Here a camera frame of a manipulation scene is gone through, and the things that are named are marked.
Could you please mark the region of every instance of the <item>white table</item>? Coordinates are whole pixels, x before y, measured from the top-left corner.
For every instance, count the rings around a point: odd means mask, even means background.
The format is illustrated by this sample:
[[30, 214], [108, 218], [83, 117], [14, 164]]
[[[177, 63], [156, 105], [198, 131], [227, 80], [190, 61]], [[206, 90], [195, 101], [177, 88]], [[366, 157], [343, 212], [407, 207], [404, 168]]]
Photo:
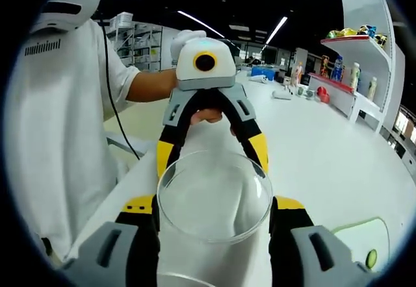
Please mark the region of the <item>white table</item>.
[[[342, 114], [323, 103], [295, 96], [291, 101], [272, 99], [272, 91], [280, 88], [275, 82], [249, 82], [244, 73], [238, 81], [244, 83], [258, 125], [268, 140], [268, 175], [274, 193], [302, 202], [313, 222], [329, 230], [381, 217], [389, 229], [391, 251], [395, 252], [412, 224], [416, 187], [387, 142], [368, 127], [349, 124]], [[192, 126], [182, 153], [210, 147], [242, 153], [230, 135], [227, 119]], [[155, 153], [150, 151], [91, 217], [70, 256], [77, 256], [79, 245], [105, 221], [114, 221], [127, 200], [145, 189], [153, 193], [156, 182]], [[257, 247], [247, 261], [247, 275], [241, 286], [271, 285], [267, 224], [256, 239]], [[162, 234], [163, 251], [168, 250], [165, 240]], [[159, 269], [166, 269], [163, 256], [161, 252]]]

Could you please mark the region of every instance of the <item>white shelf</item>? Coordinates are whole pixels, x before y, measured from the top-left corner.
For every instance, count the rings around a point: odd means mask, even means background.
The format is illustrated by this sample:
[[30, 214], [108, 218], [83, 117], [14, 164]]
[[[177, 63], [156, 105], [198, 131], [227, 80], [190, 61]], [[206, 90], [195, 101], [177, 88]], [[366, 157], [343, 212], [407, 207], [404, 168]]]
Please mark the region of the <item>white shelf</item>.
[[351, 67], [359, 63], [363, 71], [377, 76], [380, 71], [391, 71], [389, 55], [367, 35], [346, 36], [320, 41], [322, 45], [334, 50], [343, 57], [345, 64]]

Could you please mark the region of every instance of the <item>white floor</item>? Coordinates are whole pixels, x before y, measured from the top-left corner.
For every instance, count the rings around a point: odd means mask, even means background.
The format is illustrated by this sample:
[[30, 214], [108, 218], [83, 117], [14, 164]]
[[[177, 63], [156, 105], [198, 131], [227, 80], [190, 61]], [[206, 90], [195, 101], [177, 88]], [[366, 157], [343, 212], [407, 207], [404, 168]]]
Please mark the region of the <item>white floor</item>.
[[[238, 81], [244, 83], [268, 140], [274, 193], [301, 201], [314, 223], [329, 230], [380, 217], [394, 253], [413, 223], [416, 186], [387, 142], [364, 125], [349, 124], [328, 105], [296, 96], [291, 101], [272, 99], [276, 83], [248, 82], [244, 74]], [[133, 105], [122, 112], [125, 132], [157, 140], [166, 104]], [[235, 141], [222, 135], [228, 125], [226, 119], [215, 125], [202, 123], [190, 133], [221, 138], [221, 145]], [[105, 128], [119, 130], [114, 118]], [[135, 162], [132, 155], [115, 153]]]

